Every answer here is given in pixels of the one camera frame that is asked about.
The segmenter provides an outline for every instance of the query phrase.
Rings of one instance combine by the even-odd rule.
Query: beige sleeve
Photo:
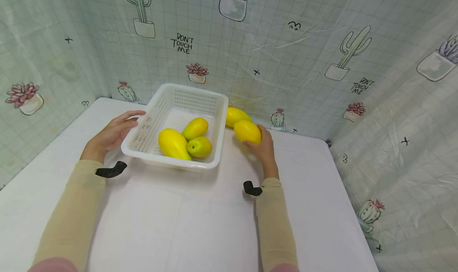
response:
[[[280,181],[268,178],[261,187],[262,194],[256,200],[256,215],[264,271],[271,271],[281,264],[297,268],[296,244]]]
[[[105,178],[97,176],[98,161],[80,160],[46,224],[33,264],[54,257],[85,271],[91,239],[99,215]]]

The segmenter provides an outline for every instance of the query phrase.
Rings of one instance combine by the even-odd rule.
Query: potted cactus drawing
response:
[[[14,104],[24,115],[32,115],[43,106],[43,98],[38,94],[39,86],[29,84],[14,84],[6,94],[10,95],[6,103]]]
[[[135,32],[141,37],[154,38],[156,31],[154,23],[146,18],[145,8],[149,7],[151,0],[127,0],[129,3],[137,7],[138,19],[134,19]]]
[[[373,223],[379,219],[382,214],[381,209],[385,209],[383,203],[379,200],[368,200],[364,203],[358,212],[358,222],[365,233],[370,233],[374,229]]]
[[[118,87],[119,93],[126,99],[127,102],[141,104],[141,101],[135,95],[135,92],[130,88],[128,83],[125,81],[119,82],[120,86]]]
[[[336,81],[342,80],[350,70],[350,68],[347,67],[350,59],[353,56],[360,55],[371,43],[372,38],[368,38],[364,41],[370,30],[371,26],[368,25],[358,34],[357,37],[355,37],[355,40],[353,40],[351,44],[349,44],[349,42],[353,36],[353,31],[347,34],[347,36],[343,39],[343,42],[340,44],[340,52],[344,54],[343,58],[338,64],[331,64],[328,70],[326,70],[324,76]]]
[[[450,36],[441,46],[425,57],[417,71],[427,79],[436,82],[443,79],[458,64],[458,36]]]
[[[270,128],[272,130],[282,131],[282,132],[286,131],[286,125],[284,124],[285,115],[283,115],[283,112],[284,112],[283,109],[278,108],[277,112],[272,114],[272,117],[270,118],[270,120],[272,121],[272,125],[270,126]]]
[[[219,0],[219,12],[233,21],[243,21],[246,16],[246,0]]]
[[[189,73],[189,80],[194,83],[203,84],[205,83],[205,75],[208,75],[207,68],[203,68],[202,65],[196,63],[186,65]]]
[[[343,118],[355,122],[359,116],[362,116],[366,112],[365,106],[362,102],[355,102],[348,105]]]

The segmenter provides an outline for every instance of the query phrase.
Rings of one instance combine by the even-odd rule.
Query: fabric curtain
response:
[[[97,98],[195,86],[326,141],[380,271],[457,271],[457,1],[0,0],[0,188]]]

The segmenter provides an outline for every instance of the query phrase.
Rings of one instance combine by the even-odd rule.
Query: white tabletop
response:
[[[0,192],[0,271],[27,271],[42,231],[85,143],[109,120],[143,105],[100,98]],[[303,272],[376,272],[377,267],[325,142],[272,131]],[[107,181],[87,271],[258,272],[254,197],[260,184],[232,130],[221,163],[205,175],[110,154],[124,172]]]

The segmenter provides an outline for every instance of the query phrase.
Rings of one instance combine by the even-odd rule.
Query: green-yellow fruit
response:
[[[206,137],[197,137],[188,143],[188,152],[194,157],[206,157],[212,151],[212,144]]]
[[[186,140],[192,140],[194,138],[204,136],[208,130],[208,122],[204,118],[195,118],[190,121],[189,124],[183,130],[183,136]]]
[[[258,144],[262,139],[262,134],[259,128],[247,120],[238,121],[234,125],[234,132],[240,142],[247,140],[248,142]]]
[[[228,113],[226,116],[226,126],[234,128],[234,125],[240,120],[247,120],[253,122],[250,116],[242,110],[234,107],[228,107]]]
[[[167,157],[174,157],[182,160],[191,160],[188,153],[186,139],[177,130],[165,128],[157,137],[159,148]]]

